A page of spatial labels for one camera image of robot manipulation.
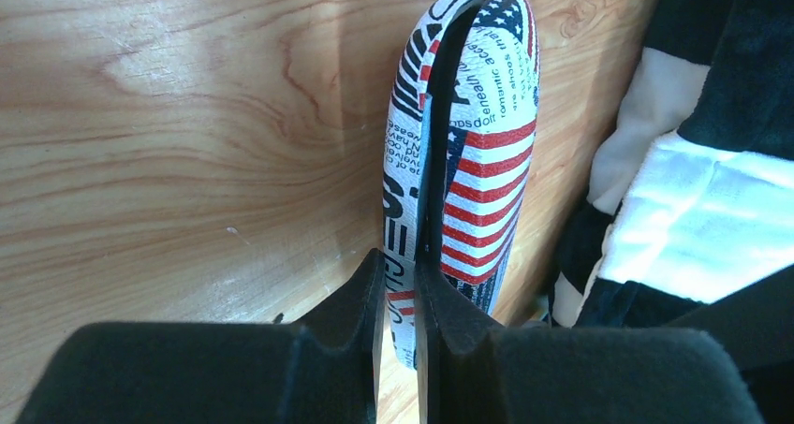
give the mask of wood grain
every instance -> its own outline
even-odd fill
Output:
[[[535,159],[496,316],[522,319],[654,0],[530,0]],[[0,0],[0,422],[102,320],[289,321],[380,243],[382,142],[433,0]],[[380,422],[418,422],[384,344]]]

